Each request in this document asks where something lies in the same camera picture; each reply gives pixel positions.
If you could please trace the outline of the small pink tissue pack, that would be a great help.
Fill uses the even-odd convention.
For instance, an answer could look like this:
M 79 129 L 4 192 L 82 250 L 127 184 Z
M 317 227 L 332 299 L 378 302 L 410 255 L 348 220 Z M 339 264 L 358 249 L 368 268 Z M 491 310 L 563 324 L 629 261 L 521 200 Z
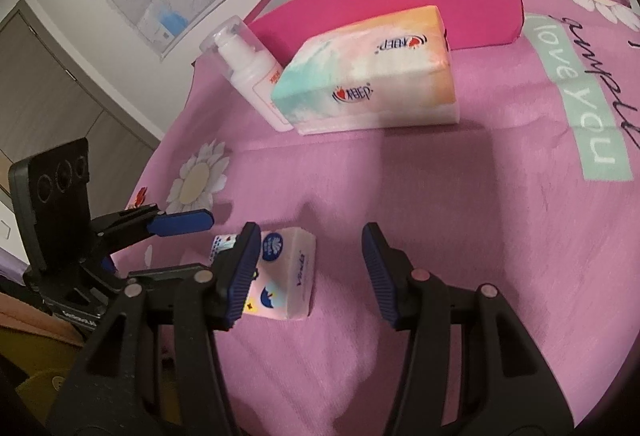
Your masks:
M 317 238 L 299 227 L 264 232 L 245 315 L 281 321 L 308 317 L 316 248 Z

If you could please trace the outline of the grey wooden door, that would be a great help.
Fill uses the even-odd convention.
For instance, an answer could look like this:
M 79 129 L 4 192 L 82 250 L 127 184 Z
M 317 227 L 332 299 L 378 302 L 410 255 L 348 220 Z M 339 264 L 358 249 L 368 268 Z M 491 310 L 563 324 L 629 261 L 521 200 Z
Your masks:
M 84 137 L 95 216 L 125 208 L 158 140 L 107 96 L 25 0 L 1 20 L 1 190 L 12 163 Z

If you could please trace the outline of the pink printed bedsheet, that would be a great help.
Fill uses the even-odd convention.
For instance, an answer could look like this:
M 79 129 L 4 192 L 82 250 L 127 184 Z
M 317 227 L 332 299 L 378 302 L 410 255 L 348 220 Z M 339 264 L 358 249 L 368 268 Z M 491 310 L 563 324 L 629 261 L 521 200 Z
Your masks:
M 122 272 L 203 263 L 244 223 L 317 239 L 312 309 L 244 315 L 217 338 L 240 427 L 253 435 L 378 435 L 407 343 L 381 317 L 360 248 L 390 245 L 448 284 L 490 282 L 516 310 L 581 421 L 639 332 L 639 22 L 629 0 L 523 0 L 533 37 L 451 55 L 454 127 L 299 136 L 274 131 L 206 67 L 134 187 L 178 211 L 186 174 L 209 232 L 154 237 Z

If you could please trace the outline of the white pump bottle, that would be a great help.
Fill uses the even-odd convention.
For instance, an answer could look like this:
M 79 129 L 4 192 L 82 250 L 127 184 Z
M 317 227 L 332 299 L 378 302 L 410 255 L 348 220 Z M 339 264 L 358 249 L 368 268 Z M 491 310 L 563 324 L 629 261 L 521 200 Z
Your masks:
M 293 129 L 271 99 L 283 68 L 242 18 L 228 18 L 206 36 L 200 49 L 208 65 L 274 130 L 285 133 Z

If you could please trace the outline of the pastel tissue pack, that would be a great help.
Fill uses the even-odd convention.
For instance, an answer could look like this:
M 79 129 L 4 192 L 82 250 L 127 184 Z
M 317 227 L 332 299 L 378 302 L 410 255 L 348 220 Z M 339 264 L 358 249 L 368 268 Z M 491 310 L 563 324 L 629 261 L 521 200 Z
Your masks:
M 309 38 L 285 66 L 271 100 L 301 135 L 457 124 L 438 7 L 368 18 Z

